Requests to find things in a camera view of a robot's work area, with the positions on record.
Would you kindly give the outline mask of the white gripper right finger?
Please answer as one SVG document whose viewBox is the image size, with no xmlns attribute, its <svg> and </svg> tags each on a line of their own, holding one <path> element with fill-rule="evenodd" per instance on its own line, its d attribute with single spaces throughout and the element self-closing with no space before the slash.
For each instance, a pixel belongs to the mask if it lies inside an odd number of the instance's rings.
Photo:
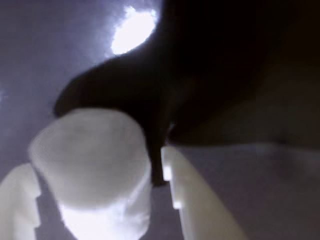
<svg viewBox="0 0 320 240">
<path fill-rule="evenodd" d="M 163 179 L 186 240 L 246 240 L 231 212 L 192 163 L 172 146 L 161 148 Z"/>
</svg>

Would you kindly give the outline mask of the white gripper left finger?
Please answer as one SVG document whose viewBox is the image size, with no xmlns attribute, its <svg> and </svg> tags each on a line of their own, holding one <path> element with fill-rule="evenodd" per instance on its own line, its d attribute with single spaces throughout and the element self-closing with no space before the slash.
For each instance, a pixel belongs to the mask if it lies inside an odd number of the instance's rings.
<svg viewBox="0 0 320 240">
<path fill-rule="evenodd" d="M 37 198 L 38 177 L 31 164 L 13 168 L 0 182 L 0 238 L 35 240 L 41 225 Z"/>
</svg>

